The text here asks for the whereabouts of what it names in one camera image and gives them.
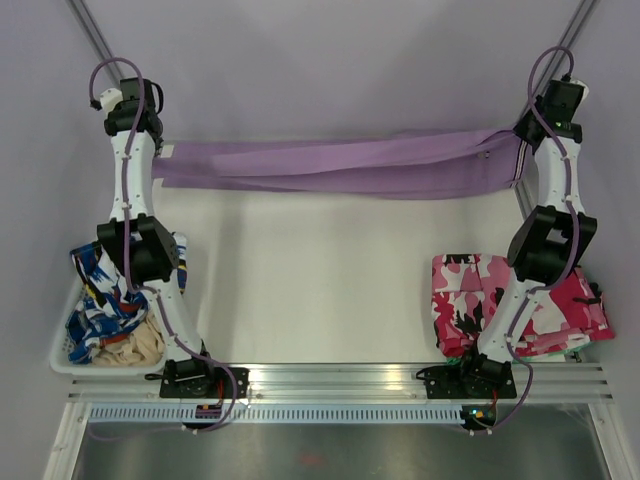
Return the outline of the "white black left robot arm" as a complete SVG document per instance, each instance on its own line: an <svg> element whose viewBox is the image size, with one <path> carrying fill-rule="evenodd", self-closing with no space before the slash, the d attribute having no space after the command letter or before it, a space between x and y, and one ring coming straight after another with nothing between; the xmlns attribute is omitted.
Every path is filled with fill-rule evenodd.
<svg viewBox="0 0 640 480"><path fill-rule="evenodd" d="M152 163L162 146L161 89L147 79L127 78L93 104L105 112L115 160L111 213L97 237L128 289L147 300L160 329L165 347L157 374L160 395L219 398L225 375L208 362L204 342L189 321L178 283L177 241L154 213Z"/></svg>

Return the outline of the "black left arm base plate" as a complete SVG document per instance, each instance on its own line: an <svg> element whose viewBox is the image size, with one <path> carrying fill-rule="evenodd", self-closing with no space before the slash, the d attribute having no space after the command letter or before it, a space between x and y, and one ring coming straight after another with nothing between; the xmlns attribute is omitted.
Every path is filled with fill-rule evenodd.
<svg viewBox="0 0 640 480"><path fill-rule="evenodd" d="M247 396L250 384L250 370L247 368L230 368L236 380L236 399ZM216 367L208 377L198 377L184 380L162 379L159 396L168 399L215 399L230 400L233 394L232 379L221 368Z"/></svg>

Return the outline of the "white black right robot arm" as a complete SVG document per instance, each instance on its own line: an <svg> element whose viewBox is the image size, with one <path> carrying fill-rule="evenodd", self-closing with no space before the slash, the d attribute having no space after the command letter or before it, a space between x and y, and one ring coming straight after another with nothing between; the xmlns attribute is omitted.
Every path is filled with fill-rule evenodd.
<svg viewBox="0 0 640 480"><path fill-rule="evenodd" d="M568 75L552 80L514 129L533 152L538 204L509 246L511 276L497 311L456 370L465 398L515 397L516 345L543 296L570 275L596 233L577 174L582 128L573 117L584 94L584 85Z"/></svg>

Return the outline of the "purple trousers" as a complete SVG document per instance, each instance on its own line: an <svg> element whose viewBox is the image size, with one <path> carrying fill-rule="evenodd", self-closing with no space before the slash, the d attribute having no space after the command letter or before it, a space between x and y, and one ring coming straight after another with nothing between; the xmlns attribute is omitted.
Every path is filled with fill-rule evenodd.
<svg viewBox="0 0 640 480"><path fill-rule="evenodd" d="M176 142L152 175L164 186L445 200L520 179L526 145L509 129L410 131L345 140Z"/></svg>

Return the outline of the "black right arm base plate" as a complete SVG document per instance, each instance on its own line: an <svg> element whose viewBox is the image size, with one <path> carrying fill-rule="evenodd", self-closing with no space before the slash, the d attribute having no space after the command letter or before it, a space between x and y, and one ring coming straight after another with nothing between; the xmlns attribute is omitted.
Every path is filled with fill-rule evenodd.
<svg viewBox="0 0 640 480"><path fill-rule="evenodd" d="M492 400L515 399L516 386L511 372L491 374L483 371L463 372L459 366L437 365L416 373L425 387L428 399Z"/></svg>

